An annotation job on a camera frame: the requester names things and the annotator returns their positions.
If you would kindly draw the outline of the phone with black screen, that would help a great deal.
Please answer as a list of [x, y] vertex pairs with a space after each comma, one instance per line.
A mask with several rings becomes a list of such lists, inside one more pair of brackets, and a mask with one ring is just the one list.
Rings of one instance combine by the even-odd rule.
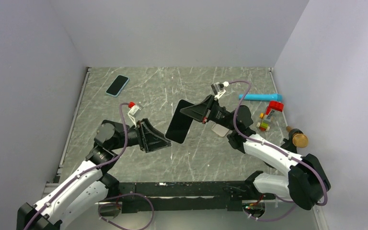
[[193, 118], [184, 115], [180, 112], [181, 109], [192, 106], [193, 104], [186, 101], [180, 100], [178, 105], [174, 111], [172, 120], [169, 124], [169, 127], [166, 131], [165, 137], [173, 142], [183, 144], [188, 131], [191, 127]]

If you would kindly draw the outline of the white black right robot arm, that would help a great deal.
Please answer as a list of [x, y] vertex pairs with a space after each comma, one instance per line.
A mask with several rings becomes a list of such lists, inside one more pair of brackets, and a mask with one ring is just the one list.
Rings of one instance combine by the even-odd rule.
[[319, 159], [312, 154], [302, 156], [291, 152], [261, 137], [250, 128], [253, 120], [247, 106], [240, 104], [229, 112], [219, 105], [218, 99], [209, 95], [199, 104], [181, 100], [174, 113], [182, 115], [189, 123], [212, 121], [228, 129], [227, 139], [233, 149], [259, 158], [282, 173], [282, 176], [257, 173], [245, 186], [249, 198], [257, 199], [270, 193], [290, 198], [305, 210], [328, 203], [331, 185]]

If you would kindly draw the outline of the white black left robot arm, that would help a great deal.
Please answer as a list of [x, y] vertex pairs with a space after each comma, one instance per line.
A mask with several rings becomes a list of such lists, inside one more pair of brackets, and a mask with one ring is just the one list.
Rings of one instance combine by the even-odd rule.
[[171, 142], [146, 118], [132, 127], [104, 120], [86, 159], [50, 194], [33, 205], [23, 204], [17, 212], [16, 228], [64, 230], [95, 203], [115, 200], [119, 194], [119, 181], [108, 174], [119, 157], [114, 151], [125, 151], [135, 145], [148, 153], [170, 147]]

